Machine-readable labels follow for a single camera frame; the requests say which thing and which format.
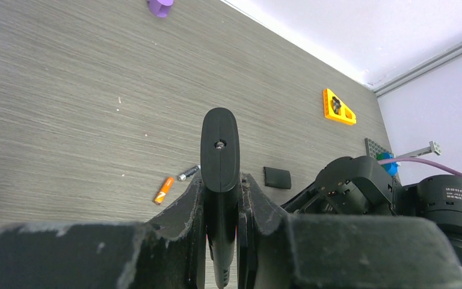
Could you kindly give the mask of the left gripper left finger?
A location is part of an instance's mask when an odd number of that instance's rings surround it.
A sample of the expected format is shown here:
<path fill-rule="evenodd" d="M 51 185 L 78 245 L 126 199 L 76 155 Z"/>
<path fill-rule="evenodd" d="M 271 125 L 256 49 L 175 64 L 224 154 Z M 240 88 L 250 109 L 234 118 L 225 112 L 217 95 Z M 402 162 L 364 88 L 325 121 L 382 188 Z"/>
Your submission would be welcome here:
<path fill-rule="evenodd" d="M 203 288 L 203 184 L 146 222 L 32 222 L 0 229 L 0 288 Z"/>

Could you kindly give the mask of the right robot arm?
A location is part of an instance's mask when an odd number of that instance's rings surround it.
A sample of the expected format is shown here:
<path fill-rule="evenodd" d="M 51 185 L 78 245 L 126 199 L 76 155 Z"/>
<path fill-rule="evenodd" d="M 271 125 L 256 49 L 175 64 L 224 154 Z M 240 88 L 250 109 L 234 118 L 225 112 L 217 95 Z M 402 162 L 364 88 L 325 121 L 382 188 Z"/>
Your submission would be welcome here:
<path fill-rule="evenodd" d="M 282 208 L 295 214 L 428 219 L 447 236 L 462 266 L 462 176 L 456 173 L 401 185 L 372 157 L 341 157 Z"/>

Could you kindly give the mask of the black remote control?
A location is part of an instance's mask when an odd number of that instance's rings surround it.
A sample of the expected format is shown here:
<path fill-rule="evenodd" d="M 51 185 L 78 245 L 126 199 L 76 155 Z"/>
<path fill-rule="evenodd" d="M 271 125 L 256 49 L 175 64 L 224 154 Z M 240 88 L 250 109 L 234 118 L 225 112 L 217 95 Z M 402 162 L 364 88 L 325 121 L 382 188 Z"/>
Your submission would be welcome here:
<path fill-rule="evenodd" d="M 213 108 L 203 120 L 200 164 L 204 185 L 206 233 L 218 288 L 229 283 L 235 250 L 240 186 L 240 146 L 236 119 L 226 108 Z"/>

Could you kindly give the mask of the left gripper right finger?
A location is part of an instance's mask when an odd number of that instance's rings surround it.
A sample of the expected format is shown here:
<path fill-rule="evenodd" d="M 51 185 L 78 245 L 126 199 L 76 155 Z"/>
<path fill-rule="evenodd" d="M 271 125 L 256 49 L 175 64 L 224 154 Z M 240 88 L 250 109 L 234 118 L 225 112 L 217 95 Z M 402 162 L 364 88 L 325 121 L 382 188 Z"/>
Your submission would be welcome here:
<path fill-rule="evenodd" d="M 242 288 L 462 288 L 451 244 L 417 217 L 290 214 L 245 173 Z"/>

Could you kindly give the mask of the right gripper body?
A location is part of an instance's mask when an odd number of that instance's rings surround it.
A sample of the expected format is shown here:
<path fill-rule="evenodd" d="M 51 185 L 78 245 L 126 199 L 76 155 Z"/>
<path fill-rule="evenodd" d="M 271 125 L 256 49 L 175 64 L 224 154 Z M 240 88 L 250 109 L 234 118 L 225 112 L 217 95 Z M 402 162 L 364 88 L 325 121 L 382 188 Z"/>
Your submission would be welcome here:
<path fill-rule="evenodd" d="M 372 157 L 340 157 L 282 208 L 294 214 L 397 216 L 399 184 Z"/>

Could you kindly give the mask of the black remote battery cover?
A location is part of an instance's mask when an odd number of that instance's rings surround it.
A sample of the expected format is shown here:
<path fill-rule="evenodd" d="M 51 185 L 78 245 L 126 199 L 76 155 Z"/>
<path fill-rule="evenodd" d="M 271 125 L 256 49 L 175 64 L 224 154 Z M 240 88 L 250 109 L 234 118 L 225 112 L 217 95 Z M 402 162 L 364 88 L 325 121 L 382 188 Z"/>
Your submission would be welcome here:
<path fill-rule="evenodd" d="M 288 170 L 264 167 L 264 184 L 266 187 L 290 190 L 292 187 L 291 173 Z"/>

